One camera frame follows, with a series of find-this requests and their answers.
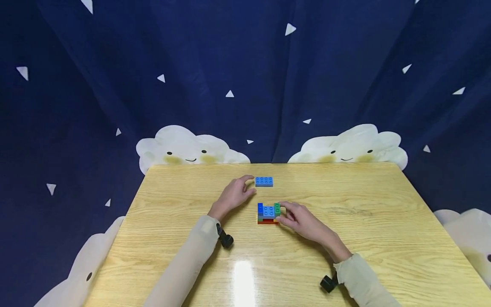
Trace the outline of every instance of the dark blue backdrop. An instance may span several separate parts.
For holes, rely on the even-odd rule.
[[[490,11],[484,0],[94,0],[93,14],[79,0],[4,3],[0,306],[33,306],[125,215],[143,179],[135,145],[166,125],[284,163],[312,137],[372,123],[401,136],[405,174],[433,210],[491,212]],[[297,30],[285,36],[287,23]]]

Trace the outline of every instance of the rosy cheek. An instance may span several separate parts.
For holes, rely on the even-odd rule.
[[[168,155],[165,156],[163,160],[166,164],[182,164],[184,162],[183,159],[179,157]]]
[[[325,155],[325,156],[322,156],[320,157],[317,162],[320,162],[320,163],[332,163],[336,160],[336,156],[334,155]]]
[[[199,160],[204,164],[215,164],[215,163],[217,163],[217,159],[212,155],[201,155],[201,157],[199,157]]]
[[[371,154],[364,154],[356,158],[357,162],[372,162],[375,157]]]

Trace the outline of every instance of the lego brick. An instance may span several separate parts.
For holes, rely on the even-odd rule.
[[[274,207],[273,206],[263,206],[263,217],[265,219],[274,219]]]
[[[257,203],[257,216],[262,216],[263,215],[263,203],[259,202]]]
[[[258,224],[267,224],[267,225],[278,225],[279,222],[275,221],[275,220],[263,220],[262,222],[258,221],[257,222]]]
[[[256,177],[256,187],[272,188],[273,177]]]
[[[279,209],[279,203],[274,203],[274,217],[279,217],[281,215],[281,211]]]

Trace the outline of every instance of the black wrist strap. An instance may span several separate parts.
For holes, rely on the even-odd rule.
[[[220,224],[218,223],[217,223],[217,233],[218,233],[218,239],[220,240],[220,243],[224,248],[227,249],[232,246],[232,244],[234,243],[234,238],[232,238],[231,235],[226,234],[225,230],[223,230],[223,228],[221,228]]]

